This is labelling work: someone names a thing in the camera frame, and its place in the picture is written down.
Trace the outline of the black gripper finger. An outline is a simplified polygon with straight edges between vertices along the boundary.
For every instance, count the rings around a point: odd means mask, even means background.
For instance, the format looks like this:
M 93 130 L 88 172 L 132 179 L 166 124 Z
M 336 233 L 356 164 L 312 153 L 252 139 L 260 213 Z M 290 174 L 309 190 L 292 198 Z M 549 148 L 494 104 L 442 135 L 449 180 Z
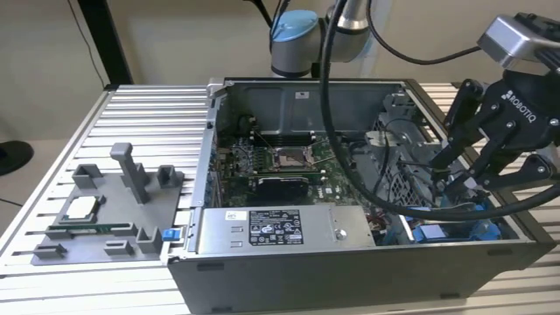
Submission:
M 472 79 L 462 81 L 446 117 L 446 145 L 432 158 L 430 166 L 445 169 L 464 149 L 482 138 L 486 144 L 466 175 L 492 178 L 498 175 L 498 83 L 482 85 Z
M 518 191 L 558 185 L 556 150 L 558 127 L 524 125 L 517 121 L 498 123 L 477 131 L 477 140 L 488 136 L 486 144 L 469 169 L 445 187 L 448 197 L 466 190 Z

